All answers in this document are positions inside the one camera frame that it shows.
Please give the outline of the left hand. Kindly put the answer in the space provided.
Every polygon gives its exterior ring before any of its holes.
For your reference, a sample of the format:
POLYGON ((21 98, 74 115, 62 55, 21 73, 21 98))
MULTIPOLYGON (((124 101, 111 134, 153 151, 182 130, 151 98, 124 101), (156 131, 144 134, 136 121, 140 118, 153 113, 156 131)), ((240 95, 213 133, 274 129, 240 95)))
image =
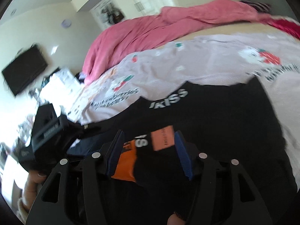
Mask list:
POLYGON ((35 170, 30 170, 22 194, 22 203, 26 212, 29 212, 38 194, 38 186, 47 176, 35 170))

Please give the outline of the right hand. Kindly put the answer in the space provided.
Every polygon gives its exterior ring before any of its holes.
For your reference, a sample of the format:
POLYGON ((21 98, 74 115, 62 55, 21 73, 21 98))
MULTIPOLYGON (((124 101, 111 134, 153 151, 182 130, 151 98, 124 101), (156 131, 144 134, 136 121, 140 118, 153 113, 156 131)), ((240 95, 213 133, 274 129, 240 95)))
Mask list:
POLYGON ((185 225, 185 224, 186 222, 181 218, 179 218, 175 213, 172 214, 167 221, 167 225, 185 225))

